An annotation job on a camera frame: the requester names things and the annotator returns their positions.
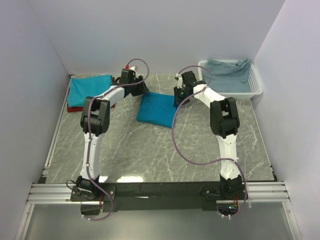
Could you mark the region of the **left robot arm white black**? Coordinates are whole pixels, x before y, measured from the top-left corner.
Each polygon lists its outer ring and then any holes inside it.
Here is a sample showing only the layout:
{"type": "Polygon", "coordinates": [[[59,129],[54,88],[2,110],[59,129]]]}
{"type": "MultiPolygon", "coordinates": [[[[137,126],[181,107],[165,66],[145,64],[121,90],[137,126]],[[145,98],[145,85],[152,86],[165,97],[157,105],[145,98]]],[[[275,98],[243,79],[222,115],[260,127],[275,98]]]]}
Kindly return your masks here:
{"type": "Polygon", "coordinates": [[[84,132],[84,156],[80,172],[82,179],[97,182],[102,139],[110,126],[111,108],[127,96],[141,96],[149,90],[142,75],[137,74],[136,66],[122,69],[118,80],[108,90],[86,97],[80,118],[84,132]]]}

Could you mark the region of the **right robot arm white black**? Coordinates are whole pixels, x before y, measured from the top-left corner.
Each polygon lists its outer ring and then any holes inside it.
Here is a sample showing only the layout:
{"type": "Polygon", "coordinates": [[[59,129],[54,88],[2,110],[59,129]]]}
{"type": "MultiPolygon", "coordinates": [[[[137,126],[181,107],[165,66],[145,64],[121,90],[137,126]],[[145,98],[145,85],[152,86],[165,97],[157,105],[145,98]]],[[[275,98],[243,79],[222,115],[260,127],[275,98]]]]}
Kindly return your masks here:
{"type": "Polygon", "coordinates": [[[180,107],[194,97],[209,108],[210,129],[216,136],[220,153],[220,184],[214,194],[226,200],[243,190],[241,171],[237,165],[237,133],[240,119],[235,99],[225,97],[198,81],[192,71],[177,73],[177,86],[173,88],[175,107],[180,107]]]}

